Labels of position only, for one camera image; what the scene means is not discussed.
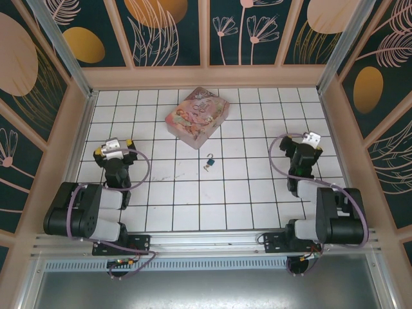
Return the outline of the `aluminium mounting rail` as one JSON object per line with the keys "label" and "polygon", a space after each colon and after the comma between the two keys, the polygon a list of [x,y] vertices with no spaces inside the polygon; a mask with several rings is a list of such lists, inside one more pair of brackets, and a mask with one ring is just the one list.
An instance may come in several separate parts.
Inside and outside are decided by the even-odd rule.
{"label": "aluminium mounting rail", "polygon": [[[160,258],[262,256],[262,230],[152,232],[149,249]],[[91,258],[92,242],[39,234],[32,258]]]}

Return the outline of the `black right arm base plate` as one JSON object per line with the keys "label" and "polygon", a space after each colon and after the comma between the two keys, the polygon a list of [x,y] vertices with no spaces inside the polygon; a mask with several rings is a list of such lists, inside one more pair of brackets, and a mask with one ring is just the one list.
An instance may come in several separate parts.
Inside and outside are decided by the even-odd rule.
{"label": "black right arm base plate", "polygon": [[266,253],[309,253],[320,252],[320,244],[307,239],[298,239],[291,234],[282,232],[267,232],[263,234],[263,245]]}

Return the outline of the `aluminium side rail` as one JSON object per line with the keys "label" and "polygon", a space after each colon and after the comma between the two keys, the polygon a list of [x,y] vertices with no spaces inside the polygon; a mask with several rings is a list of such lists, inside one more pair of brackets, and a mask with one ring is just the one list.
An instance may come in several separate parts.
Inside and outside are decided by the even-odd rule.
{"label": "aluminium side rail", "polygon": [[65,202],[53,206],[55,196],[64,182],[75,182],[82,154],[86,127],[91,118],[94,98],[80,90],[70,89],[57,115],[48,144],[49,183],[46,185],[47,204],[42,219],[43,231],[49,233],[48,222],[53,212],[64,214]]}
{"label": "aluminium side rail", "polygon": [[358,187],[356,176],[356,150],[360,146],[359,130],[350,116],[347,102],[339,94],[321,93],[319,99],[330,130],[332,144],[337,155],[339,167],[347,187]]}

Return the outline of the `grey metal sheet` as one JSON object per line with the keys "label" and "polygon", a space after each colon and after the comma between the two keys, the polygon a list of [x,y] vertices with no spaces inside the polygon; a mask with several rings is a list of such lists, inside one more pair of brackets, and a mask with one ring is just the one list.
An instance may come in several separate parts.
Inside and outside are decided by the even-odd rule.
{"label": "grey metal sheet", "polygon": [[47,273],[35,309],[381,309],[367,276],[284,270]]}

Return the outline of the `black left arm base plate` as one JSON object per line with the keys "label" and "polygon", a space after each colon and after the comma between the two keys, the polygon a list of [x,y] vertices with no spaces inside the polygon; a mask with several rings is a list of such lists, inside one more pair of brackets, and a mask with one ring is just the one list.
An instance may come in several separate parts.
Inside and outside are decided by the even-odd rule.
{"label": "black left arm base plate", "polygon": [[129,235],[126,239],[111,242],[113,246],[103,243],[94,243],[91,251],[92,256],[137,256],[137,250],[142,251],[140,255],[148,255],[150,249],[150,235]]}

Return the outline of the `aluminium corner post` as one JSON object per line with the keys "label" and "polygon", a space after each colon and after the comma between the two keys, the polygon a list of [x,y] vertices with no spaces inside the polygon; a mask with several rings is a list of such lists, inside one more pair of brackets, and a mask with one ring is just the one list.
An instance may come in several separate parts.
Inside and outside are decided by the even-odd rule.
{"label": "aluminium corner post", "polygon": [[382,0],[360,0],[360,3],[355,7],[348,24],[345,26],[339,40],[326,63],[325,69],[317,82],[316,89],[318,95],[323,96],[333,80],[339,66],[343,63],[345,56],[349,54],[350,48],[354,45],[355,40],[359,36],[369,16],[373,16],[372,11],[380,4],[376,2]]}
{"label": "aluminium corner post", "polygon": [[26,2],[47,34],[47,37],[54,44],[57,53],[61,56],[63,63],[68,68],[77,86],[86,98],[90,98],[93,94],[93,88],[86,80],[78,61],[71,52],[59,27],[50,15],[46,4],[42,0],[26,0]]}

